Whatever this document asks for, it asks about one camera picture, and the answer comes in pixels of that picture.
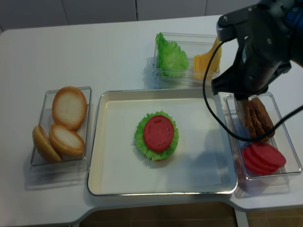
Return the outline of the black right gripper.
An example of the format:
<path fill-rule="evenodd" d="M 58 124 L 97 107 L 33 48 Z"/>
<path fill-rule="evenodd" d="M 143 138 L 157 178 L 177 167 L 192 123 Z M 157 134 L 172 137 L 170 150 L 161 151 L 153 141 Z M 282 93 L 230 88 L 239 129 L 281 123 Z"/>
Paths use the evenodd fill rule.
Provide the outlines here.
<path fill-rule="evenodd" d="M 252 9 L 248 17 L 249 35 L 238 41 L 238 50 L 231 67 L 212 80 L 213 94 L 234 93 L 235 108 L 242 127 L 248 98 L 267 91 L 278 76 L 281 65 L 289 66 L 289 29 L 284 23 L 285 12 Z"/>

